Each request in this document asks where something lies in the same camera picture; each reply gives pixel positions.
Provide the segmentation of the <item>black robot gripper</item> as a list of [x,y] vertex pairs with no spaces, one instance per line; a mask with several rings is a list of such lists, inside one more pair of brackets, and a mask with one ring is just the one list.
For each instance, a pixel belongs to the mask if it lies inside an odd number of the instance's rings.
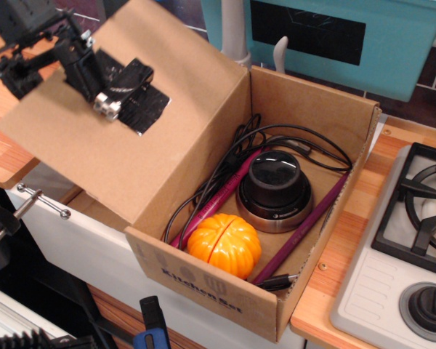
[[[18,100],[44,80],[39,71],[56,62],[64,68],[67,83],[87,102],[105,87],[91,34],[82,31],[72,9],[58,9],[53,1],[0,1],[0,37],[0,80]],[[24,49],[54,37],[51,49],[23,57]]]

